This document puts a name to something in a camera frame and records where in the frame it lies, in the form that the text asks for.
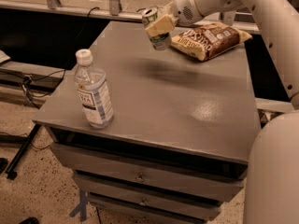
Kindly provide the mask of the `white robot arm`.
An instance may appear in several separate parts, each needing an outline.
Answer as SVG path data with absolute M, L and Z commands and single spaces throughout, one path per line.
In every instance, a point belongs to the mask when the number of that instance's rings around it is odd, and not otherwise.
M 173 0 L 146 26 L 154 37 L 215 12 L 246 7 L 271 61 L 249 59 L 255 93 L 288 98 L 293 111 L 261 129 L 249 154 L 243 224 L 299 224 L 299 13 L 288 0 Z

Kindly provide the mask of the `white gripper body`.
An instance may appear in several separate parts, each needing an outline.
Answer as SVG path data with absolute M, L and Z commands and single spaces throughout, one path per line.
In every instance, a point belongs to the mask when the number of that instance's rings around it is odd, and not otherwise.
M 173 13 L 178 18 L 178 25 L 182 27 L 190 27 L 204 18 L 195 0 L 173 0 Z

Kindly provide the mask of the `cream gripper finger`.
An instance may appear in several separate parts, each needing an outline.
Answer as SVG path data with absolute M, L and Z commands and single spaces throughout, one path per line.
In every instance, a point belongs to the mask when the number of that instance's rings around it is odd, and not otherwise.
M 172 15 L 173 14 L 172 8 L 173 8 L 172 2 L 166 4 L 163 7 L 158 7 L 158 16 L 162 17 L 164 15 Z
M 167 34 L 173 31 L 178 23 L 178 17 L 172 15 L 164 15 L 162 17 L 155 14 L 148 15 L 145 20 L 145 31 L 149 37 Z

